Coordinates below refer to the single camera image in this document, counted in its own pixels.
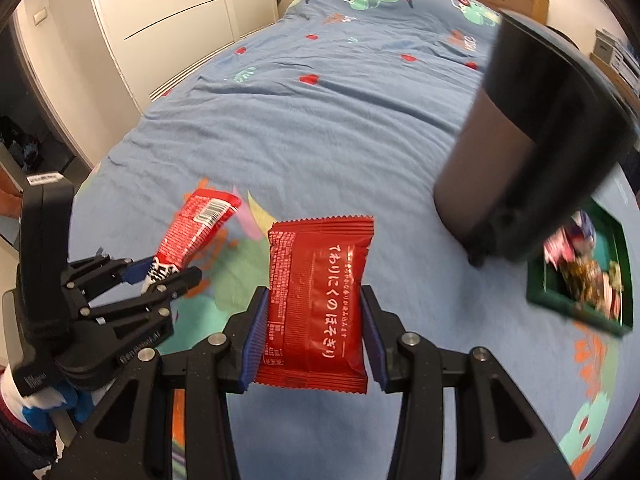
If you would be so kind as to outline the blue gloved left hand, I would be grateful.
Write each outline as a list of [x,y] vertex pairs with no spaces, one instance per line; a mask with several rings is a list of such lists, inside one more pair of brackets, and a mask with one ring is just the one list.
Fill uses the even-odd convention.
[[54,429],[51,414],[66,411],[74,422],[83,424],[114,384],[114,380],[92,391],[78,390],[63,380],[31,396],[22,396],[15,385],[11,367],[1,373],[1,415],[13,427],[35,434]]

